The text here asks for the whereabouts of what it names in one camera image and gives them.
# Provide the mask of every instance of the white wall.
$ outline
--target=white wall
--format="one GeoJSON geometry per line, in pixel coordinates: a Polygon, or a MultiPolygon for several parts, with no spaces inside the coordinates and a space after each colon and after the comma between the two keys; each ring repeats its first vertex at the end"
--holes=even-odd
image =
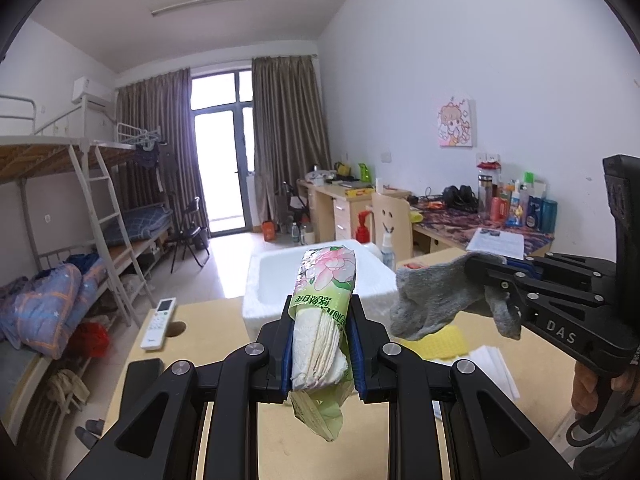
{"type": "MultiPolygon", "coordinates": [[[[122,72],[116,78],[118,88],[126,86],[136,81],[148,79],[150,77],[180,70],[181,68],[191,68],[194,76],[205,75],[214,72],[224,72],[225,70],[240,70],[251,67],[251,60],[261,56],[316,56],[318,45],[315,41],[269,41],[248,46],[238,46],[234,48],[222,48],[219,50],[209,50],[190,56],[177,57],[175,59],[160,60],[137,66],[126,72],[122,72]]],[[[318,58],[314,60],[314,67],[320,83],[320,65],[318,58]]],[[[251,174],[247,177],[249,208],[254,226],[260,225],[258,218],[258,206],[255,199],[255,182],[251,174]]]]}
{"type": "MultiPolygon", "coordinates": [[[[0,93],[34,99],[38,105],[37,124],[44,124],[71,107],[73,82],[89,76],[114,88],[115,74],[71,44],[28,20],[16,37],[6,59],[0,64],[0,93]]],[[[29,112],[4,103],[3,112],[29,112]]],[[[64,135],[66,123],[60,124],[64,135]]],[[[79,136],[79,122],[72,119],[69,136],[79,136]]],[[[0,120],[0,135],[28,134],[30,126],[0,120]]],[[[113,136],[100,115],[88,117],[88,134],[96,138],[113,136]]],[[[92,238],[86,205],[75,174],[36,178],[27,182],[31,220],[40,252],[69,246],[92,238]],[[51,222],[45,223],[49,214],[51,222]]],[[[107,207],[106,194],[96,193],[96,206],[107,207]]],[[[0,285],[35,272],[15,184],[0,186],[0,285]]]]}
{"type": "Polygon", "coordinates": [[[334,159],[422,194],[500,153],[548,181],[557,251],[614,256],[602,159],[640,155],[640,56],[603,0],[347,0],[319,53],[334,159]],[[437,146],[451,91],[476,101],[474,149],[437,146]]]}

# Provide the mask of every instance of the ceiling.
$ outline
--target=ceiling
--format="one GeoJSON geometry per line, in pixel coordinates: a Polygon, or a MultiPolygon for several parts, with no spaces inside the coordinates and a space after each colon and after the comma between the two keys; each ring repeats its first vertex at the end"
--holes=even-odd
{"type": "Polygon", "coordinates": [[[43,0],[32,18],[120,73],[140,64],[273,40],[315,40],[345,0],[249,0],[152,17],[185,0],[43,0]]]}

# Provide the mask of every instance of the white tissue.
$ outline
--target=white tissue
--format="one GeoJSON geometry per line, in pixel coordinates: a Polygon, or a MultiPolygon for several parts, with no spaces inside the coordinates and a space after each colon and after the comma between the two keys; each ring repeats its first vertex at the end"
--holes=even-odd
{"type": "Polygon", "coordinates": [[[293,327],[293,389],[317,390],[339,383],[347,371],[339,345],[340,329],[324,310],[300,310],[293,327]]]}

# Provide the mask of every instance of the metal ladder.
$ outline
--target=metal ladder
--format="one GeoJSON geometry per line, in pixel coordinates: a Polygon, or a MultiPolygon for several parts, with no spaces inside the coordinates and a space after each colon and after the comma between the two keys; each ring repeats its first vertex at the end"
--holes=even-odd
{"type": "Polygon", "coordinates": [[[85,146],[82,149],[82,166],[78,161],[78,156],[76,155],[76,150],[71,145],[68,147],[69,158],[71,159],[71,163],[76,170],[76,175],[78,176],[78,180],[80,182],[80,187],[82,188],[82,193],[84,194],[84,199],[86,201],[87,209],[89,210],[89,217],[91,220],[91,229],[94,233],[94,241],[96,248],[98,249],[98,255],[104,260],[104,263],[107,267],[107,279],[109,283],[109,289],[115,298],[116,304],[118,305],[118,309],[121,311],[124,321],[127,326],[131,325],[131,319],[136,323],[138,327],[142,326],[142,322],[138,319],[135,312],[133,311],[133,299],[138,296],[138,294],[145,289],[146,296],[149,298],[152,304],[154,304],[153,296],[151,294],[151,290],[149,290],[148,283],[146,282],[145,275],[140,269],[140,264],[136,259],[136,255],[133,252],[133,248],[131,247],[131,241],[129,240],[129,235],[127,234],[127,229],[124,225],[124,221],[122,219],[122,213],[120,212],[120,205],[118,204],[118,199],[116,197],[116,192],[113,187],[113,181],[111,180],[111,176],[109,175],[109,170],[104,163],[104,159],[102,158],[102,154],[100,153],[100,148],[98,146],[93,146],[95,158],[98,161],[98,165],[100,166],[100,176],[97,177],[89,177],[89,150],[91,146],[85,146]],[[111,205],[113,205],[114,212],[105,216],[104,218],[98,218],[98,215],[95,211],[94,199],[92,198],[91,193],[91,183],[104,181],[107,183],[107,187],[109,189],[109,195],[111,197],[111,205]],[[122,234],[122,238],[124,240],[125,250],[120,253],[113,260],[111,259],[111,255],[109,254],[109,248],[107,247],[107,243],[104,240],[104,235],[102,234],[102,225],[108,222],[111,219],[117,218],[118,225],[120,227],[120,233],[122,234]],[[133,292],[133,295],[130,297],[126,290],[124,289],[124,285],[122,285],[122,281],[120,280],[120,275],[118,274],[117,265],[124,260],[127,256],[131,257],[131,262],[133,263],[134,268],[136,269],[136,274],[140,279],[140,284],[133,292]]]}

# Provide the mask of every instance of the cable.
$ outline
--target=cable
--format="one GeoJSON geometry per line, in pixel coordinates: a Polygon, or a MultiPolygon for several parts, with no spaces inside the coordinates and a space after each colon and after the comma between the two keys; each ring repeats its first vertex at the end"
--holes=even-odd
{"type": "Polygon", "coordinates": [[[622,403],[622,407],[620,407],[620,409],[616,412],[616,415],[611,419],[609,424],[607,424],[604,428],[602,428],[598,433],[591,435],[589,438],[586,438],[585,440],[575,440],[573,436],[573,432],[576,426],[580,424],[580,419],[578,418],[571,426],[569,426],[569,429],[566,430],[566,440],[569,443],[569,445],[573,447],[585,447],[590,444],[593,444],[596,440],[598,440],[601,436],[603,436],[609,430],[609,428],[613,425],[613,423],[620,416],[622,416],[623,413],[625,413],[626,409],[629,407],[629,404],[631,403],[631,399],[633,398],[634,393],[636,392],[636,388],[638,387],[639,382],[640,382],[640,374],[638,373],[638,367],[636,367],[633,385],[631,386],[631,389],[626,393],[625,401],[622,403]]]}

